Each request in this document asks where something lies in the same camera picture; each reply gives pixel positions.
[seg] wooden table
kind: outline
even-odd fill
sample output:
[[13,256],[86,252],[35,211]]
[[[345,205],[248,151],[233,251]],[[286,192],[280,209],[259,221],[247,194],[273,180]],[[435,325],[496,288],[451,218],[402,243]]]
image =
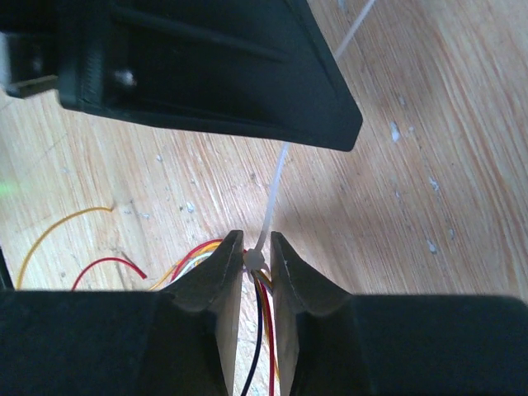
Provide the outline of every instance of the wooden table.
[[[332,49],[363,6],[312,0]],[[379,0],[339,66],[365,123],[351,153],[293,146],[273,229],[354,293],[494,293],[528,299],[528,2]],[[262,225],[280,143],[157,130],[67,112],[54,93],[0,96],[0,238],[25,289],[151,285],[198,243]],[[235,394],[256,336],[243,286]],[[253,394],[266,394],[267,348]]]

